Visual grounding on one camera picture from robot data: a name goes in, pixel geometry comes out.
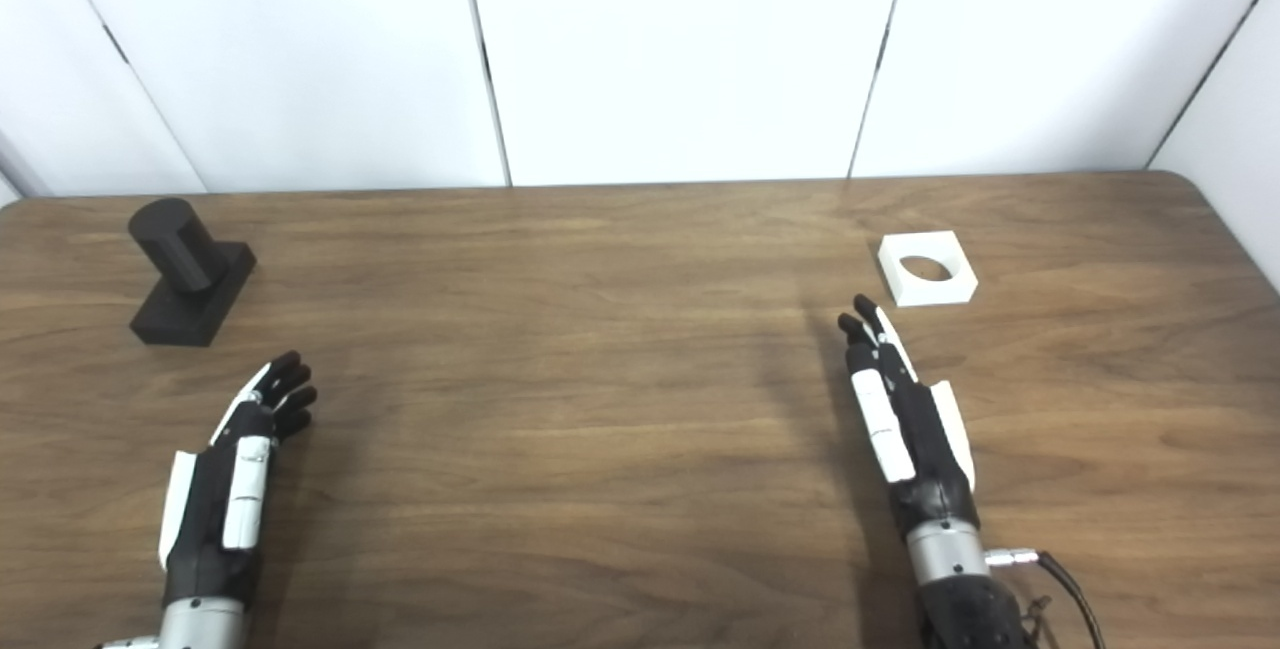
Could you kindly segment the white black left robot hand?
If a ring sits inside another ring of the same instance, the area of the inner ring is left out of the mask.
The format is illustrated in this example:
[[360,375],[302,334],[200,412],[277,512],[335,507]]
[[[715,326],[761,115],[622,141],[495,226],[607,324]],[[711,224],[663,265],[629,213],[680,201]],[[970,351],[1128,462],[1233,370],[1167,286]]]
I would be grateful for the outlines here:
[[177,452],[159,544],[164,608],[192,600],[252,607],[268,479],[280,444],[311,424],[311,378],[297,349],[270,358],[233,396],[207,445]]

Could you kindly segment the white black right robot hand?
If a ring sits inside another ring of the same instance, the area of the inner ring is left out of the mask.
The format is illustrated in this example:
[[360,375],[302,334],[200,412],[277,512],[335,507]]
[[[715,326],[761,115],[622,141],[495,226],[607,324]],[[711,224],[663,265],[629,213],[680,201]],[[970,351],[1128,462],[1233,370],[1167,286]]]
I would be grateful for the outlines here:
[[855,294],[852,312],[841,314],[837,324],[899,535],[931,522],[978,529],[972,467],[951,439],[964,430],[954,397],[920,381],[888,315],[868,294]]

